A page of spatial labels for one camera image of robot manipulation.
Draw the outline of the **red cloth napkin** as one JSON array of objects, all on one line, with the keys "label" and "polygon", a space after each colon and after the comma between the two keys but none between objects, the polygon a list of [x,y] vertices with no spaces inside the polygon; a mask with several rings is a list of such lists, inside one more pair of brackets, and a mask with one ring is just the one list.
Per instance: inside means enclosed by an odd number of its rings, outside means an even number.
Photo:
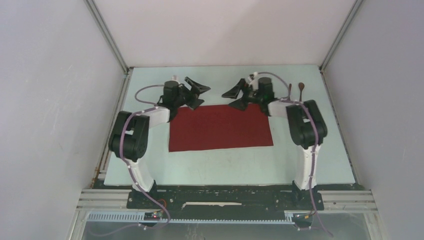
[{"label": "red cloth napkin", "polygon": [[170,152],[270,147],[274,141],[269,118],[256,104],[244,111],[228,105],[180,107],[170,121]]}]

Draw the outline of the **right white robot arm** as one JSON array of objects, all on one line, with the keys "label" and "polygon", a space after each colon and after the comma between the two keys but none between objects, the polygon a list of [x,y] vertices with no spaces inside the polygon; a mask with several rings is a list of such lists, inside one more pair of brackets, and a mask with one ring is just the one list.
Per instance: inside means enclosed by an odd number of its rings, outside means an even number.
[{"label": "right white robot arm", "polygon": [[286,118],[290,137],[301,152],[297,161],[294,184],[299,189],[291,194],[291,204],[304,209],[311,202],[306,190],[316,186],[316,165],[318,153],[328,128],[314,99],[300,101],[289,98],[277,98],[273,83],[269,77],[242,78],[222,98],[232,99],[229,106],[245,111],[249,104],[257,104],[268,117]]}]

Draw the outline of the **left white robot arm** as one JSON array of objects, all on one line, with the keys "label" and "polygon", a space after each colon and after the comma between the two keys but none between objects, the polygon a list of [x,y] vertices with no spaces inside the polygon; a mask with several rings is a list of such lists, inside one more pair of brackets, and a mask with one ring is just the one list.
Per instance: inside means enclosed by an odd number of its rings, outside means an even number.
[{"label": "left white robot arm", "polygon": [[137,112],[120,111],[108,139],[109,151],[125,163],[132,187],[141,192],[138,201],[145,208],[153,208],[158,202],[158,194],[152,191],[155,180],[143,159],[149,130],[171,122],[182,106],[195,110],[204,103],[200,95],[211,89],[189,77],[185,77],[183,83],[176,79],[168,80],[161,88],[162,95],[152,107]]}]

